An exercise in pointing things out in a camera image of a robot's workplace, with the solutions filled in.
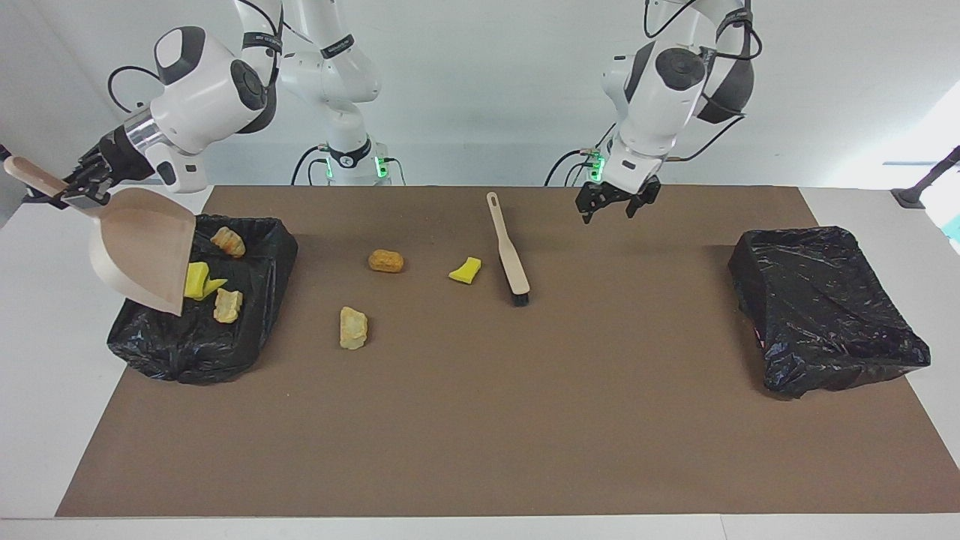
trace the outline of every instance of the brown mat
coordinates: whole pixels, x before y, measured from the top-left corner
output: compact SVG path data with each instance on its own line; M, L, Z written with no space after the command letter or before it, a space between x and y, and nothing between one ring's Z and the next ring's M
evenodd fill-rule
M498 188L532 304L514 308L487 189L217 187L206 211L300 242L239 380L128 371L59 516L486 516L960 511L907 380L779 401L726 262L814 226L796 189L668 186L585 227L574 191ZM374 248L409 260L365 269ZM473 286L446 273L483 259ZM338 348L340 307L372 339Z

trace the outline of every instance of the crumpled plastic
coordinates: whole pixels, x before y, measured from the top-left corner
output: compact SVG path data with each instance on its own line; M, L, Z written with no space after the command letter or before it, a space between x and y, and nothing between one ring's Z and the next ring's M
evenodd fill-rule
M764 385L799 398L892 380L930 350L839 227L744 233L729 264L766 361Z
M242 258L210 242L221 227L243 237ZM180 317L127 300L107 338L109 349L152 379L210 384L237 377L256 363L274 328L297 250L278 219L197 216L190 261L206 262L211 279L226 278L226 290L243 292L240 318L228 325L215 321L216 294L200 302L184 299Z

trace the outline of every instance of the dustpan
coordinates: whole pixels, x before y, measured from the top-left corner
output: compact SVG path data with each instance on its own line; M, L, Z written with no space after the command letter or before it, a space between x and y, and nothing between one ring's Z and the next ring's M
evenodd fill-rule
M24 158L7 158L4 169L48 197L67 188ZM90 262L104 283L143 306L180 315L196 227L190 210L140 187L112 193L105 206L71 208L93 219Z

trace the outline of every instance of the yellow food piece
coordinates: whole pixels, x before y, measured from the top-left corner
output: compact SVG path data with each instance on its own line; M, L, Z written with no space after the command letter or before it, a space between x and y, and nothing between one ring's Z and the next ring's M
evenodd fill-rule
M479 258L467 257L467 262L460 268L450 272L449 276L455 282L471 284L473 283L473 278L476 278L477 272L480 271L481 264Z
M244 245L243 238L240 237L240 234L231 231L227 227L221 227L220 231L217 231L217 233L210 238L210 241L233 258L240 258L247 253L247 246Z
M205 262L191 262L186 267L186 282L183 284L183 296L194 300L204 297L206 277L210 275L210 267Z
M367 342L367 315L352 307L340 310L340 346L356 351Z
M240 317L240 306L242 305L242 292L217 289L217 303L213 309L213 318L218 323L230 324Z
M204 285L204 296L200 300L206 300L207 296L213 294L218 288L227 284L227 280L208 280Z
M398 274L403 270L403 256L395 251L376 250L367 259L371 270Z

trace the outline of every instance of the white table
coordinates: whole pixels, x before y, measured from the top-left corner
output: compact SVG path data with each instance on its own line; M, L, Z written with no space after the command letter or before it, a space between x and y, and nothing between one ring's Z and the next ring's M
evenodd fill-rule
M804 189L822 225L852 231L884 287L930 345L908 376L960 458L960 257L921 211L885 191ZM209 190L177 200L199 212ZM53 519L124 363L105 344L123 299L86 258L77 212L28 205L0 230L0 539L20 538L956 538L960 514L464 519Z

